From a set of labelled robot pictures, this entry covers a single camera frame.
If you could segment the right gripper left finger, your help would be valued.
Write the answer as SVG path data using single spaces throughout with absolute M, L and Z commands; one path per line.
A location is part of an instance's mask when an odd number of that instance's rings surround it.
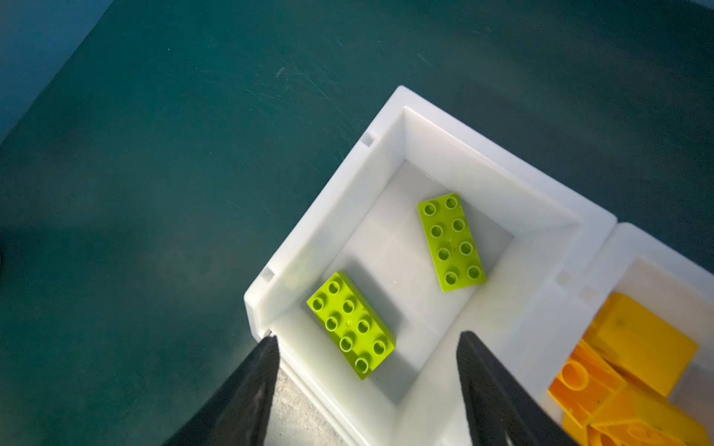
M 267 336 L 165 444 L 264 444 L 278 371 L 278 339 Z

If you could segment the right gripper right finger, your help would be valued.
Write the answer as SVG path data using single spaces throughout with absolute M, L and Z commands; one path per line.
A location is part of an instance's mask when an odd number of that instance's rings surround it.
M 574 445 L 473 332 L 460 334 L 457 371 L 474 445 Z

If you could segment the yellow long lego brick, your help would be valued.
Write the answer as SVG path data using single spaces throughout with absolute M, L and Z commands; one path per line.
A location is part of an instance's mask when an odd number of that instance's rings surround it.
M 580 340 L 548 394 L 579 427 L 587 427 L 624 388 L 624 377 Z

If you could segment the green lego brick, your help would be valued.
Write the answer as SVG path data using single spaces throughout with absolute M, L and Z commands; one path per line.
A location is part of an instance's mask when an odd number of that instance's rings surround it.
M 307 306 L 362 380 L 396 350 L 395 335 L 344 271 L 327 279 Z
M 444 293 L 484 284 L 486 273 L 457 193 L 418 204 L 418 216 Z

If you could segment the orange-yellow small lego cube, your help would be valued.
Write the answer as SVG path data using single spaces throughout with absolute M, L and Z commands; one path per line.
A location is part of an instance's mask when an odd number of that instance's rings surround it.
M 583 339 L 615 368 L 667 397 L 698 345 L 628 295 L 613 293 Z

